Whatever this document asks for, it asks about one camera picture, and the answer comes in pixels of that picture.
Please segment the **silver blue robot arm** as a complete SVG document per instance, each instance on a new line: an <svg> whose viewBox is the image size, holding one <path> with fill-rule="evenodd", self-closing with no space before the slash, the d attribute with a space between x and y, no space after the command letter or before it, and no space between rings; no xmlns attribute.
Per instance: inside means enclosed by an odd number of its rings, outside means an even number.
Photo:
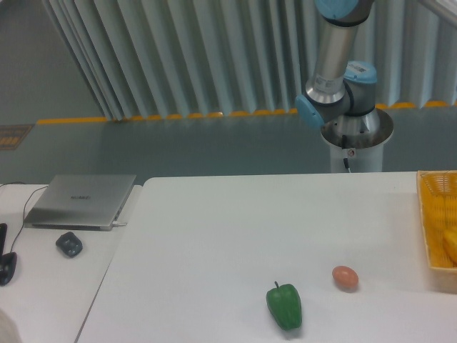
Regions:
<svg viewBox="0 0 457 343"><path fill-rule="evenodd" d="M456 104L455 1L315 1L317 60L298 113L317 128L362 101Z"/></svg>

